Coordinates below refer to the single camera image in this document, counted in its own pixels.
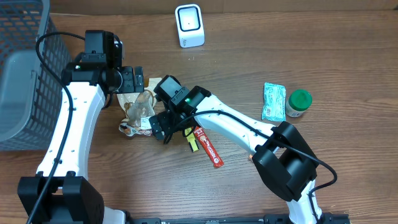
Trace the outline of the yellow black marker pen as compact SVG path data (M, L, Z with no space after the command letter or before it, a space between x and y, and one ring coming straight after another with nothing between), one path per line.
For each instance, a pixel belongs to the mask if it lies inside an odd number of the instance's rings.
M197 152L199 150L198 144L196 142L195 135L193 133L192 128L187 128L184 130L184 135L188 141L188 145L190 146L190 149L192 152Z

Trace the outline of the teal wet wipes pack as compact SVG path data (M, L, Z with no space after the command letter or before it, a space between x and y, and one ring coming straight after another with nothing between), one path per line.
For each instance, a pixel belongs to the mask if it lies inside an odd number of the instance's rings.
M285 86L265 83L262 119L274 122L285 121L285 97Z

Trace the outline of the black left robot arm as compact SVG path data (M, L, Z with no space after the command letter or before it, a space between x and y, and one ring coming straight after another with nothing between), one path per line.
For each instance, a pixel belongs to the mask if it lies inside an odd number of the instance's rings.
M144 90L142 67L123 66L123 44L104 30L87 30L85 49L57 75L62 105L50 146L33 177L21 177L17 194L28 223L132 223L128 212L106 207L88 182L88 157L101 110L114 94Z

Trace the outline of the brown cookie snack bag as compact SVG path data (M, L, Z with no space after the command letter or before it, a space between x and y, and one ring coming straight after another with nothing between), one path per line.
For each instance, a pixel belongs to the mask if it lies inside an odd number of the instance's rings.
M142 93L124 93L117 95L120 107L126 115L119 125L119 130L127 137L152 135L149 118L155 115L154 107L157 100L155 98L154 88L160 81L161 78L145 79L144 91Z

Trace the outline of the green lid glass jar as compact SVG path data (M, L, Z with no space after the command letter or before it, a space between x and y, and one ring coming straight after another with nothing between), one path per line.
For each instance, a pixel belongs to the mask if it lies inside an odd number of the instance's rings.
M286 101L286 115L293 118L300 117L309 109L312 101L312 96L307 90L295 90Z

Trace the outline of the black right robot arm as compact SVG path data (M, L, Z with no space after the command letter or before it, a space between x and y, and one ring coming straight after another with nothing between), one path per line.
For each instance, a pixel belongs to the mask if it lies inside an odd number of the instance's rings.
M292 223L321 223L322 210L314 195L317 157L292 124L278 126L252 119L225 105L210 91L181 86L165 76L154 88L165 111L151 118L157 139L168 143L173 133L203 128L222 134L252 154L264 185L286 201Z

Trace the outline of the red snack bar wrapper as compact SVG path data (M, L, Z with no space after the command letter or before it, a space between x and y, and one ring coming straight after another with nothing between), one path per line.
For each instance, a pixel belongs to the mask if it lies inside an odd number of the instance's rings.
M208 136L204 132L203 128L196 127L194 130L194 135L196 139L201 144L202 148L204 148L205 152L208 154L211 162L213 163L214 168L220 168L224 165L223 160L217 153L216 149L212 145L211 141L209 140Z

